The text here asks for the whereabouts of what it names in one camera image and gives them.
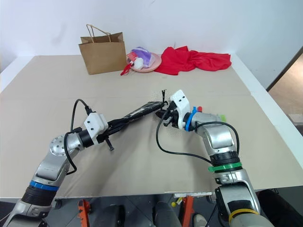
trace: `orange stand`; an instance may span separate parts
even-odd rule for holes
[[[90,211],[90,203],[86,200],[80,200],[78,202],[79,209],[79,218],[81,227],[89,227],[89,211]]]
[[[194,197],[187,196],[184,199],[184,215],[183,215],[182,227],[189,227],[191,215],[194,213],[193,204],[194,204]]]

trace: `brown paper bag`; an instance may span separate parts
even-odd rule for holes
[[[127,63],[122,32],[110,34],[93,25],[86,27],[89,37],[81,37],[82,43],[79,47],[89,74],[123,70]],[[103,32],[105,36],[95,37],[93,28]]]

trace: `blue object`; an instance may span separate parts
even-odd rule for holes
[[[193,119],[193,116],[195,115],[195,113],[197,113],[197,108],[194,106],[193,112],[190,114],[190,116],[189,116],[189,118],[186,122],[185,131],[189,131],[189,126],[190,126],[190,123],[191,123],[191,119]]]
[[[53,191],[53,192],[56,192],[59,189],[59,187],[49,186],[49,185],[38,183],[38,182],[35,182],[35,181],[30,181],[29,185],[31,185],[33,187],[36,187],[36,188],[40,188],[40,189],[44,189],[44,190],[48,190],[48,191]]]

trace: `red cloth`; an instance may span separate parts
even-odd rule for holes
[[[224,70],[232,64],[227,53],[203,53],[188,51],[187,46],[177,49],[166,48],[161,65],[155,70],[170,75],[178,75],[180,71],[191,71],[199,68],[207,71]]]

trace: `pink plate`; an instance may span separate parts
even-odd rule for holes
[[[156,60],[155,62],[149,67],[149,68],[142,68],[140,70],[136,70],[133,67],[131,68],[132,70],[136,71],[136,72],[151,72],[154,71],[156,68],[159,67],[159,65],[162,62],[162,59],[159,55],[155,54],[155,53],[151,53],[153,56],[155,56]]]

